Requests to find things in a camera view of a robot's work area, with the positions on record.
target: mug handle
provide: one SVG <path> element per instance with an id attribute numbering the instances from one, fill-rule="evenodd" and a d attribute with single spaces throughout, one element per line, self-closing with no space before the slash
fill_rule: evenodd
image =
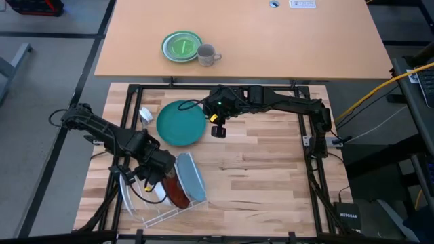
<path id="1" fill-rule="evenodd" d="M 222 59 L 222 54 L 221 53 L 216 53 L 214 55 L 214 61 L 218 61 L 218 60 L 221 60 L 221 59 Z"/>

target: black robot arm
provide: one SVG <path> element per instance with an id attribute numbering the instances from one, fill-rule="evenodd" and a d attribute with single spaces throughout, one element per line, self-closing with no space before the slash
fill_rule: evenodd
<path id="1" fill-rule="evenodd" d="M 260 85 L 226 87 L 219 85 L 210 91 L 203 101 L 203 112 L 217 126 L 212 135 L 224 138 L 226 119 L 243 113 L 263 113 L 269 110 L 308 115 L 313 125 L 309 153 L 316 157 L 327 157 L 326 133 L 332 128 L 330 110 L 321 99 L 296 98 L 275 93 Z"/>
<path id="2" fill-rule="evenodd" d="M 89 104 L 72 105 L 61 120 L 63 127 L 85 130 L 103 141 L 110 153 L 118 157 L 129 155 L 135 158 L 139 164 L 135 173 L 141 180 L 149 177 L 153 184 L 174 168 L 175 156 L 167 150 L 160 150 L 160 143 L 146 129 L 122 129 L 94 115 Z"/>

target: light wooden desk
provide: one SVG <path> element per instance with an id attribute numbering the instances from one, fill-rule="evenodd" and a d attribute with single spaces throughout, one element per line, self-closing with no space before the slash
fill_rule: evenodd
<path id="1" fill-rule="evenodd" d="M 117 125 L 121 122 L 128 85 L 112 83 L 108 93 L 103 117 Z M 312 98 L 323 98 L 325 105 L 330 107 L 325 86 L 312 85 L 309 89 Z M 208 92 L 145 90 L 142 105 L 157 118 L 159 111 L 170 102 L 201 99 Z M 144 233 L 287 237 L 292 231 L 298 237 L 314 237 L 315 225 L 297 115 L 276 110 L 245 114 L 231 118 L 225 127 L 225 139 L 211 137 L 208 123 L 200 141 L 187 147 L 173 147 L 158 136 L 155 121 L 149 125 L 150 134 L 160 141 L 162 149 L 168 149 L 173 155 L 192 152 L 205 180 L 209 202 L 206 207 L 199 206 L 183 212 L 145 229 Z M 94 153 L 103 150 L 101 146 L 95 147 Z M 329 148 L 329 153 L 342 156 L 334 148 Z M 75 228 L 82 227 L 103 201 L 112 158 L 112 155 L 105 154 L 91 161 Z M 337 201 L 339 190 L 349 185 L 345 167 L 333 156 L 324 159 L 323 164 L 330 200 Z M 130 167 L 135 166 L 137 162 L 132 160 Z M 342 192 L 342 198 L 346 202 L 352 201 L 349 189 Z M 135 206 L 143 204 L 136 199 Z M 323 231 L 327 232 L 321 201 L 319 210 Z M 108 214 L 108 222 L 111 223 L 112 219 L 113 210 Z M 140 228 L 143 225 L 135 222 L 123 209 L 119 232 L 134 234 Z"/>
<path id="2" fill-rule="evenodd" d="M 120 0 L 96 67 L 98 76 L 389 79 L 386 49 L 364 0 L 317 0 L 291 9 L 288 0 Z M 177 64 L 161 42 L 196 32 L 223 59 L 204 68 Z"/>

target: yellow cable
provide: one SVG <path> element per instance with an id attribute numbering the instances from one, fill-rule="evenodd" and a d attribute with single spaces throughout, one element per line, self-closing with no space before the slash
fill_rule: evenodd
<path id="1" fill-rule="evenodd" d="M 414 209 L 417 210 L 419 208 L 420 197 L 422 196 L 422 189 L 419 190 L 418 197 L 416 197 L 416 202 L 414 204 Z"/>
<path id="2" fill-rule="evenodd" d="M 348 108 L 345 112 L 343 112 L 341 115 L 337 116 L 335 118 L 335 121 L 338 121 L 340 119 L 342 119 L 345 115 L 347 115 L 349 112 L 351 112 L 352 110 L 354 110 L 356 107 L 358 107 L 362 102 L 364 102 L 366 99 L 368 99 L 370 96 L 372 96 L 372 94 L 376 93 L 378 90 L 380 90 L 381 88 L 385 87 L 386 85 L 399 80 L 400 78 L 406 77 L 408 75 L 414 74 L 416 72 L 419 72 L 421 70 L 424 70 L 426 68 L 431 68 L 432 66 L 434 66 L 434 62 L 424 65 L 420 68 L 417 68 L 415 70 L 412 70 L 410 72 L 404 73 L 402 75 L 398 75 L 397 77 L 393 77 L 392 79 L 389 79 L 388 81 L 384 82 L 383 84 L 379 85 L 378 87 L 376 87 L 375 89 L 373 89 L 370 93 L 366 94 L 362 99 L 360 99 L 358 102 L 354 103 L 354 105 L 352 105 L 350 108 Z"/>

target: gray mug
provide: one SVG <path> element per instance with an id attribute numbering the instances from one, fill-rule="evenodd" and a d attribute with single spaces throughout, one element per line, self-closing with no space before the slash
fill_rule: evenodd
<path id="1" fill-rule="evenodd" d="M 222 54 L 216 52 L 210 44 L 202 44 L 197 48 L 197 59 L 202 66 L 209 67 L 214 61 L 222 59 Z"/>

